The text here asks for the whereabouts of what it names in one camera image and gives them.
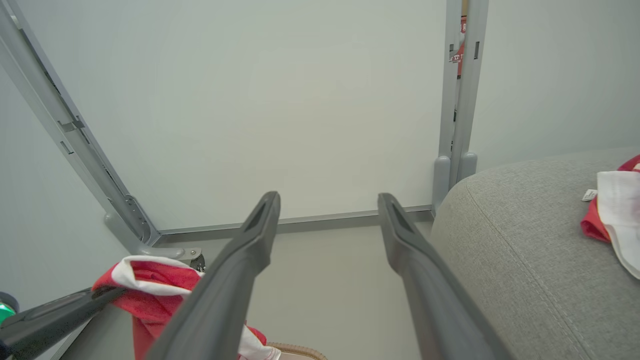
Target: floor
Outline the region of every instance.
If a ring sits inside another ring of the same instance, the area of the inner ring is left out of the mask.
[[[428,239],[431,222],[416,226]],[[210,264],[227,242],[160,246],[200,247]],[[100,317],[64,359],[133,358],[129,317],[117,309]],[[314,348],[329,360],[420,359],[402,280],[387,263],[378,226],[278,234],[247,324],[268,341]]]

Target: clothing tag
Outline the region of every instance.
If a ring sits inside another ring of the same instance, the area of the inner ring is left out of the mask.
[[[586,193],[584,193],[582,201],[591,201],[594,197],[596,197],[596,195],[598,195],[598,190],[589,189]]]

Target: fabric upholstery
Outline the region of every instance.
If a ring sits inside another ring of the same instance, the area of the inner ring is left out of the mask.
[[[580,230],[596,173],[640,148],[480,172],[438,210],[430,241],[517,359],[639,359],[640,282]]]

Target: cushion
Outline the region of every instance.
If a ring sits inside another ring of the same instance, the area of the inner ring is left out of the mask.
[[[438,209],[430,242],[516,359],[638,359],[640,281],[580,221],[596,173],[640,148],[480,172]]]

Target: white wall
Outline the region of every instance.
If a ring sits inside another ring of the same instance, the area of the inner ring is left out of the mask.
[[[478,171],[640,144],[640,2],[491,0],[469,151]]]
[[[27,310],[91,286],[127,251],[2,67],[0,109],[0,291]]]
[[[445,0],[19,0],[158,229],[431,203]]]

